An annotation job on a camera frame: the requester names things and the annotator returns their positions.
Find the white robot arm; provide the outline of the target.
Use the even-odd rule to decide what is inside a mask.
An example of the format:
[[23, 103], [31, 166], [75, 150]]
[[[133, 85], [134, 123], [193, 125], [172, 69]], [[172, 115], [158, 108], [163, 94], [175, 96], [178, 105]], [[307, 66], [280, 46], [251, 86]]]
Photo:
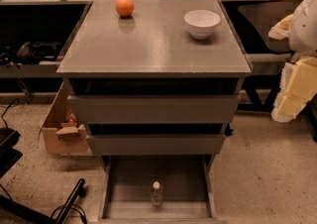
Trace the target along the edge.
[[291, 15], [269, 30], [268, 36], [288, 38], [294, 51], [282, 69], [280, 91], [271, 111], [274, 121], [286, 123], [317, 94], [317, 0], [303, 0]]

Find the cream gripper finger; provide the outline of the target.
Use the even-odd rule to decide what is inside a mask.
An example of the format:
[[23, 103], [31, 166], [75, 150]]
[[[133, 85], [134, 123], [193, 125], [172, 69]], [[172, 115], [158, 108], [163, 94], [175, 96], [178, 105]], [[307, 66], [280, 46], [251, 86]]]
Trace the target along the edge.
[[276, 40], [282, 40], [289, 37], [290, 23], [293, 15], [284, 17], [281, 21], [270, 28], [268, 36]]
[[305, 56], [296, 63], [287, 62], [281, 73], [279, 87], [271, 118], [276, 122], [287, 123], [295, 119], [317, 94], [317, 57]]

